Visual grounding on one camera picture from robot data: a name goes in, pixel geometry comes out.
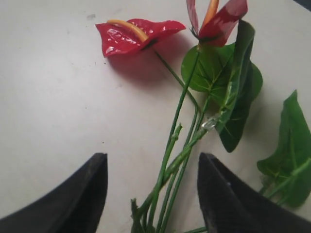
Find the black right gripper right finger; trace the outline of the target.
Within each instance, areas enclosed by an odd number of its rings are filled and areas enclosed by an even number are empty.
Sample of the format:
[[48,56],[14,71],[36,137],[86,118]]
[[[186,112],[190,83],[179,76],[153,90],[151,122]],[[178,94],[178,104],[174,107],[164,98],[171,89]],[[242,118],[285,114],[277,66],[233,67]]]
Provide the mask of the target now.
[[309,233],[311,223],[260,195],[211,153],[200,153],[197,192],[210,233]]

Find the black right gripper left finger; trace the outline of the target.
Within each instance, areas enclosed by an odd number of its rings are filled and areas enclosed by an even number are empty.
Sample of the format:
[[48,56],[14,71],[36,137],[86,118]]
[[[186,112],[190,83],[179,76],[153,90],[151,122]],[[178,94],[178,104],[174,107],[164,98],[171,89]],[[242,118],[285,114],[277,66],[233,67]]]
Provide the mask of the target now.
[[107,187],[107,154],[96,153],[54,190],[1,218],[0,231],[94,233],[104,210]]

